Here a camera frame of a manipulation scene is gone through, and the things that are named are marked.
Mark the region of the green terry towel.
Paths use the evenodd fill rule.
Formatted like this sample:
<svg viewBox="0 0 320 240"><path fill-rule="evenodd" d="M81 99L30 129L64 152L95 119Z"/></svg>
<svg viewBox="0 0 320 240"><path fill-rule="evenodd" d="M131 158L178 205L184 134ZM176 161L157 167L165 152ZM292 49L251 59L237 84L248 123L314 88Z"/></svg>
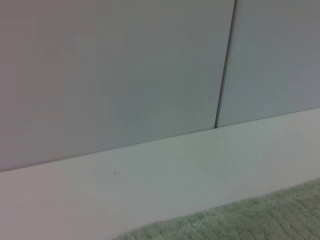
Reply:
<svg viewBox="0 0 320 240"><path fill-rule="evenodd" d="M320 240L320 177L145 225L113 240Z"/></svg>

